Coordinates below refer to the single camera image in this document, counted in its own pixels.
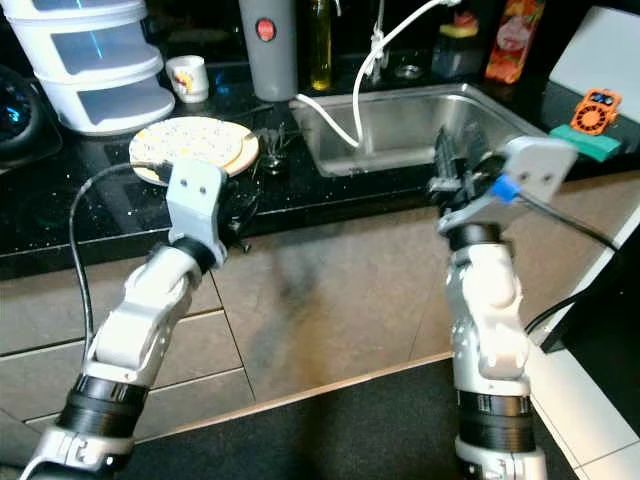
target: plate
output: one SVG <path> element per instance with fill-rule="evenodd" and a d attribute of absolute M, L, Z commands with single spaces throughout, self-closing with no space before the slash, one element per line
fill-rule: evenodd
<path fill-rule="evenodd" d="M 230 176 L 246 170 L 259 151 L 257 137 L 246 127 L 208 117 L 178 117 L 141 130 L 129 144 L 130 162 L 174 164 L 199 160 L 224 168 Z M 148 168 L 136 174 L 155 185 L 166 185 Z"/>

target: small cup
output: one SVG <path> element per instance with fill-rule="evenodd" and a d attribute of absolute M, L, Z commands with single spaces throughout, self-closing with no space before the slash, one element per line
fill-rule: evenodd
<path fill-rule="evenodd" d="M 204 102 L 209 96 L 204 58 L 197 55 L 171 58 L 167 60 L 166 71 L 173 91 L 183 102 Z"/>

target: stainless steel sink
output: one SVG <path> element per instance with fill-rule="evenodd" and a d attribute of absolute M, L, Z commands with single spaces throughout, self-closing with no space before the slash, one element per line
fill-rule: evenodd
<path fill-rule="evenodd" d="M 355 135 L 351 95 L 316 98 L 339 125 Z M 364 141 L 359 149 L 347 145 L 307 105 L 289 104 L 320 173 L 325 177 L 433 162 L 434 145 L 443 125 L 465 144 L 465 128 L 476 122 L 490 149 L 511 138 L 544 133 L 478 89 L 467 85 L 372 92 L 360 96 Z"/>

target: white cable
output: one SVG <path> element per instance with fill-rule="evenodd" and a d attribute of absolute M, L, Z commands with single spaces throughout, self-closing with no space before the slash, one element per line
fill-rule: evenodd
<path fill-rule="evenodd" d="M 378 54 L 378 52 L 382 51 L 384 47 L 386 47 L 387 44 L 391 42 L 391 40 L 396 38 L 400 34 L 400 32 L 402 32 L 405 28 L 411 25 L 422 14 L 424 14 L 425 12 L 431 10 L 433 7 L 436 7 L 440 4 L 451 5 L 451 3 L 452 3 L 451 0 L 431 0 L 425 3 L 420 8 L 418 8 L 415 12 L 413 12 L 411 15 L 405 18 L 402 22 L 400 22 L 400 24 L 398 24 L 396 28 L 391 30 L 391 32 L 389 32 L 389 35 L 384 37 L 384 39 L 380 43 L 378 43 L 375 46 L 375 48 L 371 50 L 371 52 L 369 52 L 369 55 L 367 55 L 367 58 L 364 59 L 364 62 L 362 62 L 362 66 L 360 67 L 360 70 L 358 70 L 358 75 L 356 75 L 356 81 L 353 84 L 353 95 L 351 97 L 351 104 L 353 108 L 353 120 L 356 123 L 356 135 L 358 137 L 358 146 L 362 142 L 362 137 L 364 136 L 364 133 L 362 131 L 362 119 L 360 118 L 360 106 L 358 104 L 358 95 L 360 93 L 360 84 L 362 83 L 362 78 L 364 77 L 364 74 L 367 70 L 369 63 L 371 63 L 376 58 L 376 55 Z"/>
<path fill-rule="evenodd" d="M 331 128 L 333 128 L 333 130 L 338 135 L 340 135 L 340 138 L 342 138 L 345 142 L 347 142 L 353 148 L 358 148 L 359 143 L 357 141 L 355 141 L 353 138 L 351 138 L 351 136 L 347 132 L 345 132 L 342 129 L 342 127 L 340 127 L 340 125 L 338 125 L 333 118 L 331 118 L 331 116 L 326 112 L 325 109 L 323 109 L 320 106 L 320 104 L 318 102 L 316 102 L 315 100 L 313 100 L 310 97 L 307 97 L 306 95 L 303 95 L 302 93 L 297 94 L 296 95 L 296 99 L 300 100 L 302 103 L 306 103 L 311 108 L 313 108 L 316 112 L 318 112 L 320 114 L 320 116 L 322 118 L 324 118 L 324 120 L 329 124 L 329 126 Z"/>
<path fill-rule="evenodd" d="M 362 137 L 364 136 L 362 131 L 362 119 L 360 118 L 360 107 L 358 105 L 358 95 L 360 93 L 360 84 L 362 83 L 362 79 L 366 73 L 366 70 L 371 62 L 376 58 L 379 52 L 384 50 L 384 47 L 391 42 L 395 37 L 397 37 L 400 32 L 402 32 L 405 28 L 407 28 L 411 23 L 413 23 L 418 17 L 420 17 L 425 12 L 428 12 L 433 7 L 438 5 L 447 5 L 454 6 L 460 3 L 461 0 L 430 0 L 429 2 L 422 5 L 415 12 L 405 18 L 400 24 L 389 32 L 389 35 L 384 37 L 382 41 L 380 41 L 375 48 L 369 52 L 369 55 L 362 62 L 362 66 L 360 70 L 358 70 L 358 74 L 356 75 L 356 81 L 353 84 L 353 95 L 351 98 L 351 105 L 353 108 L 353 119 L 356 124 L 356 134 L 358 140 L 354 140 L 347 132 L 345 132 L 340 125 L 338 125 L 333 118 L 326 112 L 322 106 L 316 102 L 315 100 L 303 95 L 301 93 L 296 95 L 296 99 L 301 101 L 302 103 L 306 103 L 311 108 L 313 108 L 316 112 L 320 114 L 320 116 L 327 122 L 327 124 L 342 138 L 345 142 L 347 142 L 351 147 L 358 148 L 362 143 Z"/>

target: cabinet door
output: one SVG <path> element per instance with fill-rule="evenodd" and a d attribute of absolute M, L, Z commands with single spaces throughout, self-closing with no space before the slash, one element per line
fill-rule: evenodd
<path fill-rule="evenodd" d="M 434 209 L 252 239 L 214 280 L 258 401 L 409 360 L 447 247 Z M 449 349 L 434 318 L 432 352 Z"/>
<path fill-rule="evenodd" d="M 0 408 L 20 420 L 64 406 L 80 372 L 81 342 L 0 358 Z M 242 366 L 224 312 L 178 322 L 155 386 L 193 380 Z"/>
<path fill-rule="evenodd" d="M 35 429 L 0 410 L 0 464 L 25 465 L 39 438 Z"/>
<path fill-rule="evenodd" d="M 149 392 L 134 435 L 138 440 L 167 435 L 253 403 L 251 388 L 242 368 L 158 388 Z M 57 417 L 57 414 L 47 415 L 26 423 L 44 432 Z"/>
<path fill-rule="evenodd" d="M 120 303 L 129 274 L 144 258 L 87 268 L 96 327 Z M 190 312 L 220 308 L 210 274 L 194 293 Z M 79 339 L 83 335 L 82 303 L 72 270 L 0 282 L 0 356 Z"/>
<path fill-rule="evenodd" d="M 640 206 L 640 174 L 571 182 L 552 203 L 614 237 Z M 535 212 L 518 219 L 506 234 L 515 241 L 515 266 L 525 293 L 523 322 L 571 293 L 604 250 L 590 238 Z"/>

